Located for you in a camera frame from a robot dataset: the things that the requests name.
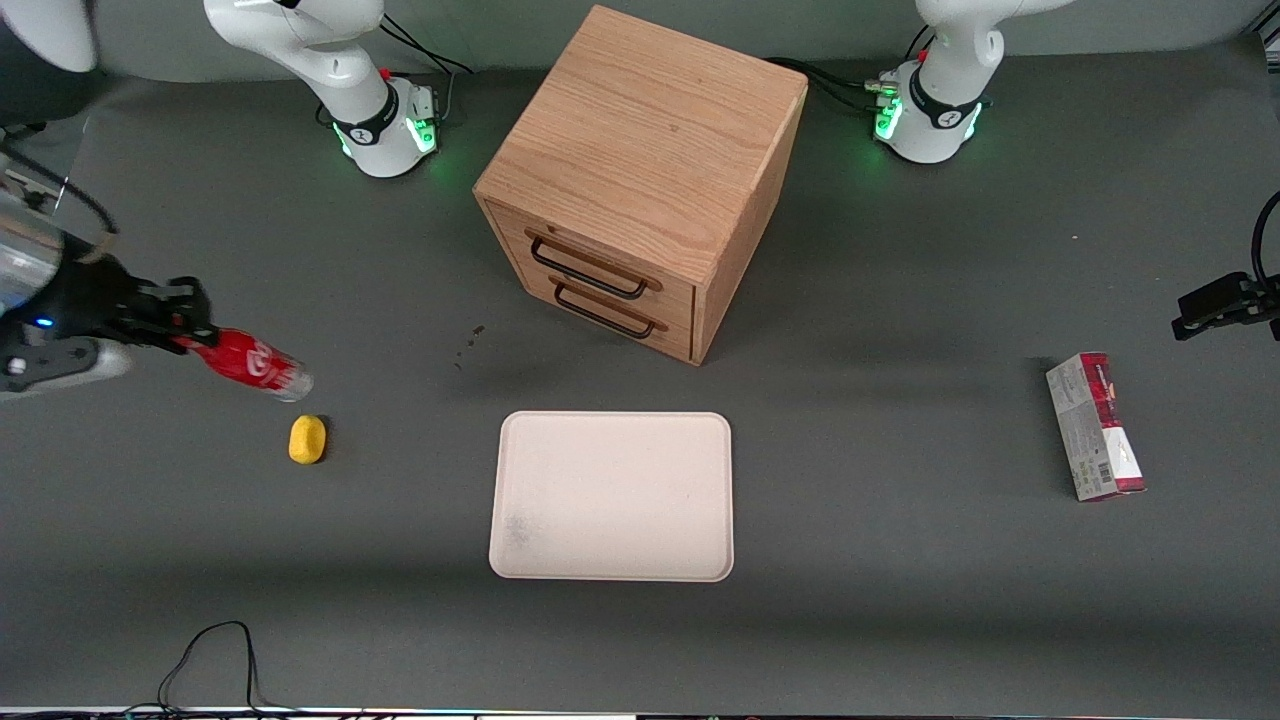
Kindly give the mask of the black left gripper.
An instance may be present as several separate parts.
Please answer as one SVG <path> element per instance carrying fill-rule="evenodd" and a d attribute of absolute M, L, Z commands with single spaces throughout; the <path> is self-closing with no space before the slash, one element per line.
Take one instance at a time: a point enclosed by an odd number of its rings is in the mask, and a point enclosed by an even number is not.
<path fill-rule="evenodd" d="M 1266 323 L 1280 341 L 1279 275 L 1256 283 L 1244 272 L 1211 281 L 1179 299 L 1180 315 L 1171 323 L 1176 341 L 1188 341 L 1207 331 L 1229 325 Z"/>

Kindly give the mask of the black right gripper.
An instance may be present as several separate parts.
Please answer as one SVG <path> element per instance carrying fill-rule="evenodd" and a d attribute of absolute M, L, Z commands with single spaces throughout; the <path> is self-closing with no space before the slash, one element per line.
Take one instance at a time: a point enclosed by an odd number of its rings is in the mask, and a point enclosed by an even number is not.
<path fill-rule="evenodd" d="M 133 318 L 120 306 L 133 297 Z M 212 305 L 197 278 L 133 278 L 113 256 L 64 263 L 38 293 L 38 328 L 51 338 L 95 337 L 161 350 L 218 346 Z"/>

